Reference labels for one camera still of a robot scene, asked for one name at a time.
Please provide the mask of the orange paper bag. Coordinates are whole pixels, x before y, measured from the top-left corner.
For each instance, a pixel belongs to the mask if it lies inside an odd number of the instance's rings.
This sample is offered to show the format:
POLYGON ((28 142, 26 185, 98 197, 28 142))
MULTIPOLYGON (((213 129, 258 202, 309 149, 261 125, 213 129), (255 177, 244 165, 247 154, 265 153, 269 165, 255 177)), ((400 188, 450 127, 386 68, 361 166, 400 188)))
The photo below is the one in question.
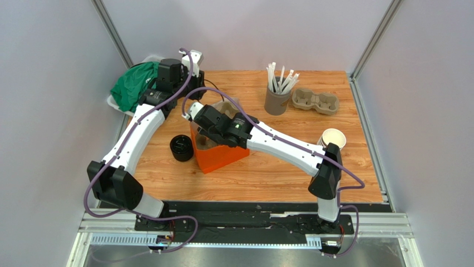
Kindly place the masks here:
POLYGON ((218 145, 213 140, 198 133, 198 125, 194 122, 190 124, 190 133, 194 156, 199 169, 204 174, 208 174, 250 155, 250 150, 248 149, 218 145))

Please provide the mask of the pulp cup carrier tray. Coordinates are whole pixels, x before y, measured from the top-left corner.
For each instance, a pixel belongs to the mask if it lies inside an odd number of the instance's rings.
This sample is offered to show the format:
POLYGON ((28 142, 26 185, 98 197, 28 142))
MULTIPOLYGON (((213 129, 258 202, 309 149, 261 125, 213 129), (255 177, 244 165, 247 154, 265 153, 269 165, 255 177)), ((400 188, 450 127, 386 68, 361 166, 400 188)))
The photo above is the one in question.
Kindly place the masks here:
POLYGON ((226 133, 231 119, 210 105, 204 105, 194 116, 194 122, 200 127, 199 133, 218 145, 237 147, 238 139, 226 133))

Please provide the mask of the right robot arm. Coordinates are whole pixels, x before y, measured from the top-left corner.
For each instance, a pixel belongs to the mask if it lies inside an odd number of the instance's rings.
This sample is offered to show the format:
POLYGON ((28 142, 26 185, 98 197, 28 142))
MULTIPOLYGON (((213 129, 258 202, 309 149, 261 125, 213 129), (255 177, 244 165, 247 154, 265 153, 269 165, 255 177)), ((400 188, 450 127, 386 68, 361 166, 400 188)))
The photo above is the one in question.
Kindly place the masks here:
POLYGON ((318 199, 318 217, 335 223, 340 215, 339 186, 343 165, 340 149, 314 145, 274 130, 243 110, 233 118, 210 105, 194 102, 186 118, 219 145, 263 152, 288 162, 311 177, 309 192, 318 199))

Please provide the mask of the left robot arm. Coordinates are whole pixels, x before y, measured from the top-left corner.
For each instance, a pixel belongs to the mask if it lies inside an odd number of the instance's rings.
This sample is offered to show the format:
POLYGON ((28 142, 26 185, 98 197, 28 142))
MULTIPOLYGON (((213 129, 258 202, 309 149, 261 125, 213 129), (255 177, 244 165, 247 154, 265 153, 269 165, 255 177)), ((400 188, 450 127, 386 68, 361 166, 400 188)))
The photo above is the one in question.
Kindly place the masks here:
POLYGON ((191 51, 180 60, 166 58, 158 62, 157 74, 140 95, 132 120, 119 141, 100 162, 89 163, 90 184, 84 204, 93 193, 97 200, 120 210, 143 217, 160 217, 165 203, 145 193, 133 175, 145 147, 176 107, 178 99, 186 95, 192 100, 202 98, 202 92, 193 92, 204 84, 204 72, 199 69, 201 61, 202 56, 191 51))

